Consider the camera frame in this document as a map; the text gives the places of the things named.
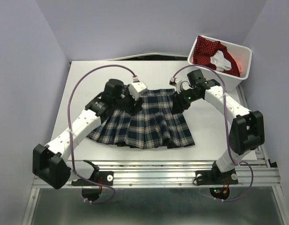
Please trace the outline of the navy plaid pleated skirt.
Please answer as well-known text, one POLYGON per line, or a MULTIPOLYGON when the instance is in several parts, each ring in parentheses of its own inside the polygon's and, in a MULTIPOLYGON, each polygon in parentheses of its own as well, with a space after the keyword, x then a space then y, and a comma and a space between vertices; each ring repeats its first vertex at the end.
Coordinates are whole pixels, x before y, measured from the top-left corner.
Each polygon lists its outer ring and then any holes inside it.
POLYGON ((135 116, 116 110, 88 134, 92 141, 142 150, 195 145, 183 114, 172 114, 174 89, 148 90, 135 116))

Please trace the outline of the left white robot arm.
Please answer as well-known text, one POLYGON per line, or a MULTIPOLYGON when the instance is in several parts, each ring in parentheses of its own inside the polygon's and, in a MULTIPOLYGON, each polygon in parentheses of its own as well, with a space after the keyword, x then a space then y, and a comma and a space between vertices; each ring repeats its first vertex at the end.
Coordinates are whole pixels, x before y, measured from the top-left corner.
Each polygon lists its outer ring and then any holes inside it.
POLYGON ((134 79, 125 85, 117 79, 109 79, 103 92, 93 98, 75 121, 68 120, 68 128, 46 145, 38 144, 33 149, 32 172, 55 189, 78 176, 72 166, 73 151, 87 135, 111 117, 115 110, 136 115, 142 110, 142 94, 147 91, 143 81, 134 79))

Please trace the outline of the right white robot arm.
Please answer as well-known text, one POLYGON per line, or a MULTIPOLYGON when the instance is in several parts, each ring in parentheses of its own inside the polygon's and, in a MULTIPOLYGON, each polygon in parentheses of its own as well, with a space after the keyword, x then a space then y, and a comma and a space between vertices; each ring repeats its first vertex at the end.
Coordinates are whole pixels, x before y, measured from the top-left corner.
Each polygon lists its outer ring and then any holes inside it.
POLYGON ((200 69, 189 72, 187 77, 190 85, 187 90, 180 79, 173 76, 169 81, 176 88, 172 114, 183 113, 192 102, 202 99, 224 116, 227 150, 210 171, 212 181, 221 183, 250 151, 264 144, 263 114, 242 106, 225 91, 223 82, 207 80, 200 69))

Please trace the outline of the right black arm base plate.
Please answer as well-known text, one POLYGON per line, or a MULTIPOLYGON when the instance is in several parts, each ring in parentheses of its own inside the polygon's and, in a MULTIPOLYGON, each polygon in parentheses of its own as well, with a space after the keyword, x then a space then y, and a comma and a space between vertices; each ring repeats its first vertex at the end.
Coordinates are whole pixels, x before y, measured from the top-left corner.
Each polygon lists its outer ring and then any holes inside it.
POLYGON ((238 177, 235 169, 221 172, 214 162, 210 170, 195 171, 192 183, 195 186, 211 186, 209 191, 212 197, 225 201, 230 195, 230 186, 238 184, 238 177))

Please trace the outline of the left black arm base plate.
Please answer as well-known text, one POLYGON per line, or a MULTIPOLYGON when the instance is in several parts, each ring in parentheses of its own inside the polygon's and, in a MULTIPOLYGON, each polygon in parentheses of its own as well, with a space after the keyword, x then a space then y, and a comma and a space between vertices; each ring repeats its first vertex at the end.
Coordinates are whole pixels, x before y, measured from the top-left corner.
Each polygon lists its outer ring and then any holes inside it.
POLYGON ((78 175, 71 180, 71 185, 81 187, 83 201, 89 204, 106 203, 114 198, 114 172, 100 171, 98 165, 89 160, 78 164, 78 175))

